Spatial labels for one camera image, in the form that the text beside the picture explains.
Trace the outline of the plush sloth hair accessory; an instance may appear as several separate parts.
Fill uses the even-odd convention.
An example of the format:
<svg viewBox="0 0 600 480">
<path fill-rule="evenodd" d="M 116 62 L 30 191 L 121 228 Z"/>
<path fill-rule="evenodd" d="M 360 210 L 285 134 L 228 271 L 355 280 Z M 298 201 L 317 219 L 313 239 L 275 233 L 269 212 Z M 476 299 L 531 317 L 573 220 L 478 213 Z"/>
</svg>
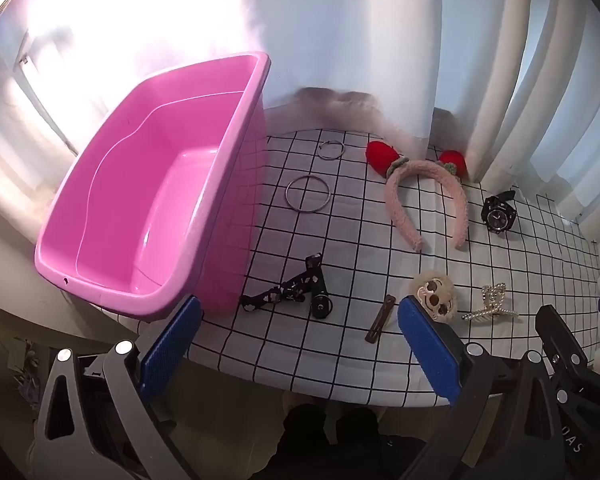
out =
<svg viewBox="0 0 600 480">
<path fill-rule="evenodd" d="M 434 321 L 450 324 L 457 314 L 457 293 L 450 278 L 429 270 L 415 276 L 408 293 L 414 296 Z"/>
</svg>

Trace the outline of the brown flat hair clip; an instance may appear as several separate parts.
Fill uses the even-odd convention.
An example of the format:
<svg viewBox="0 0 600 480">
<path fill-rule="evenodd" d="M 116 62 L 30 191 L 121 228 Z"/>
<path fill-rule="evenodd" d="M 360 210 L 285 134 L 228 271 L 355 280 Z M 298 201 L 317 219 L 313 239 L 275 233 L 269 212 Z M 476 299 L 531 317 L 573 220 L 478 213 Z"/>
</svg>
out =
<svg viewBox="0 0 600 480">
<path fill-rule="evenodd" d="M 376 315 L 376 318 L 374 319 L 372 326 L 370 326 L 370 329 L 365 335 L 366 342 L 368 342 L 369 344 L 376 344 L 380 337 L 382 329 L 385 327 L 388 317 L 395 305 L 396 297 L 387 294 L 385 296 L 384 301 L 382 302 L 380 309 L 378 310 L 378 313 Z"/>
</svg>

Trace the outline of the pearl bow hair clip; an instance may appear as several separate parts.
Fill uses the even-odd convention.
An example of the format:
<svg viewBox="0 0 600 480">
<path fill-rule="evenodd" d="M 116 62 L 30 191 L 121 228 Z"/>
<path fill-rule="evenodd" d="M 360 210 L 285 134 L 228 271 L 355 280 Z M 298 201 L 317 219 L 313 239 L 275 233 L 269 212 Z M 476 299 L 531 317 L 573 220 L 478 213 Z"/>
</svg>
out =
<svg viewBox="0 0 600 480">
<path fill-rule="evenodd" d="M 516 318 L 518 316 L 517 312 L 504 307 L 506 296 L 505 283 L 483 286 L 481 293 L 483 308 L 475 312 L 463 314 L 463 321 L 488 322 L 502 316 L 506 316 L 506 318 Z"/>
</svg>

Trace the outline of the black wrist watch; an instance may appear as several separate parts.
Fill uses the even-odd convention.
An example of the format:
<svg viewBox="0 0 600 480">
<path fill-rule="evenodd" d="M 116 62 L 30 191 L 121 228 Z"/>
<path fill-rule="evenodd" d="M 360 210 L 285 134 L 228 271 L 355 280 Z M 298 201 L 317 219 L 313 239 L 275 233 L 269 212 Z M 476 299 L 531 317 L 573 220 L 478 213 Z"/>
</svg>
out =
<svg viewBox="0 0 600 480">
<path fill-rule="evenodd" d="M 515 196 L 515 190 L 507 190 L 486 198 L 481 209 L 481 219 L 490 232 L 503 233 L 512 228 L 517 211 L 510 202 Z"/>
</svg>

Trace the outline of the black ornate hair clip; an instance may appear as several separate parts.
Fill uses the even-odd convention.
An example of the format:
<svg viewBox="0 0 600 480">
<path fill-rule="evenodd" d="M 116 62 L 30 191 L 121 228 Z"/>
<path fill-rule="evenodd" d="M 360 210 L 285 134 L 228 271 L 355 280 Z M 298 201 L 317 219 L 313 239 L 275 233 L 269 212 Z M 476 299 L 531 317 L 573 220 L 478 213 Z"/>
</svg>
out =
<svg viewBox="0 0 600 480">
<path fill-rule="evenodd" d="M 263 307 L 276 306 L 282 302 L 302 304 L 310 300 L 310 313 L 317 320 L 324 320 L 332 313 L 332 300 L 326 287 L 322 270 L 323 255 L 310 255 L 304 259 L 306 270 L 271 287 L 256 296 L 242 295 L 239 305 L 247 312 L 261 310 Z"/>
</svg>

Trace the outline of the pink plastic tub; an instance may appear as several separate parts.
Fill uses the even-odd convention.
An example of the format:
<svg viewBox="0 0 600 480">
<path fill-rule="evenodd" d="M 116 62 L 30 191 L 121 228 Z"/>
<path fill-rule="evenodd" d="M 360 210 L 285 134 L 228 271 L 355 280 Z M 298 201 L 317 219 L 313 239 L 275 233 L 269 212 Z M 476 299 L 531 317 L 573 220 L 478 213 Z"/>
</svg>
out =
<svg viewBox="0 0 600 480">
<path fill-rule="evenodd" d="M 38 274 L 152 321 L 187 296 L 234 310 L 266 166 L 262 52 L 138 84 L 76 159 L 35 244 Z"/>
</svg>

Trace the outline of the white checked tablecloth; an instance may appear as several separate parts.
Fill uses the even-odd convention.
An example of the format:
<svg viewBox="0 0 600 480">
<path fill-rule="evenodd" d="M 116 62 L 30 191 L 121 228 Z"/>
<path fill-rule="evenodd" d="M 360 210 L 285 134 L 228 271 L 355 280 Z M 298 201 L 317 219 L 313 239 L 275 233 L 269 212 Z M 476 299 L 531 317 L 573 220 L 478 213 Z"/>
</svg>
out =
<svg viewBox="0 0 600 480">
<path fill-rule="evenodd" d="M 261 310 L 206 315 L 189 348 L 193 362 L 259 384 L 334 400 L 388 406 L 433 406 L 432 391 L 395 318 L 388 318 L 376 344 L 365 335 L 387 294 L 403 298 L 411 280 L 427 270 L 445 273 L 458 301 L 453 328 L 466 342 L 494 356 L 519 358 L 542 346 L 534 317 L 553 306 L 587 356 L 597 344 L 597 250 L 578 226 L 559 217 L 545 196 L 517 197 L 513 229 L 494 234 L 482 224 L 486 192 L 465 193 L 468 240 L 455 249 L 448 233 L 452 202 L 434 214 L 412 209 L 434 230 L 413 252 L 391 224 L 384 180 L 366 164 L 367 136 L 309 130 L 266 141 L 265 180 L 257 213 L 248 274 L 242 292 L 255 295 L 299 274 L 308 255 L 323 255 L 332 313 L 317 320 L 307 304 L 276 304 Z M 287 183 L 316 174 L 332 188 L 332 200 L 315 214 L 298 214 L 284 201 Z M 516 318 L 466 322 L 483 308 L 482 288 L 506 284 L 504 307 Z"/>
</svg>

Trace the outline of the pink fuzzy strawberry headband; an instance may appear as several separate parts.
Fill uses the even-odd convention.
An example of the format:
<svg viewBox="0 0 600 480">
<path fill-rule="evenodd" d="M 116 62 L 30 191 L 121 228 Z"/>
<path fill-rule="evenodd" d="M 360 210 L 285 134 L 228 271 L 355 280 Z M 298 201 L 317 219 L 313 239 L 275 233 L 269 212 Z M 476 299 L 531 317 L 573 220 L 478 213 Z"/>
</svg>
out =
<svg viewBox="0 0 600 480">
<path fill-rule="evenodd" d="M 442 151 L 436 160 L 411 159 L 381 140 L 366 144 L 365 159 L 370 169 L 386 180 L 384 202 L 388 218 L 404 242 L 414 252 L 421 252 L 425 241 L 420 228 L 432 232 L 436 222 L 417 217 L 418 208 L 434 214 L 434 192 L 442 192 L 441 205 L 452 202 L 453 222 L 449 230 L 452 246 L 463 249 L 468 239 L 468 199 L 462 185 L 467 176 L 464 156 L 458 151 Z"/>
</svg>

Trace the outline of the large silver bangle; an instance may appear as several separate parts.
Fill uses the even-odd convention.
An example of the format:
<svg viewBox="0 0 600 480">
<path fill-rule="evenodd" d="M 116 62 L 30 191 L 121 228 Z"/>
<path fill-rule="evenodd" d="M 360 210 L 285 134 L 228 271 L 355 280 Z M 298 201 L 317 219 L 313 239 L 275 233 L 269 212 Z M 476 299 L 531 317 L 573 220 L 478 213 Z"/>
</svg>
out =
<svg viewBox="0 0 600 480">
<path fill-rule="evenodd" d="M 284 189 L 286 205 L 298 214 L 315 214 L 332 200 L 332 188 L 316 174 L 302 174 L 290 180 Z"/>
</svg>

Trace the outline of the white curtain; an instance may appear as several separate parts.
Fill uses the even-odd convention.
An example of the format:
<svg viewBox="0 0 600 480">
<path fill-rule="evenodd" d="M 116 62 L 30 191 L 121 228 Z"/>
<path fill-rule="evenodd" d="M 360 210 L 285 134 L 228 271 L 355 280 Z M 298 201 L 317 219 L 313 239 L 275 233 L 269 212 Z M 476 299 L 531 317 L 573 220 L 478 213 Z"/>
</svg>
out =
<svg viewBox="0 0 600 480">
<path fill-rule="evenodd" d="M 263 51 L 273 127 L 461 152 L 492 192 L 544 194 L 600 240 L 595 0 L 0 0 L 0 213 L 35 237 L 142 79 Z"/>
</svg>

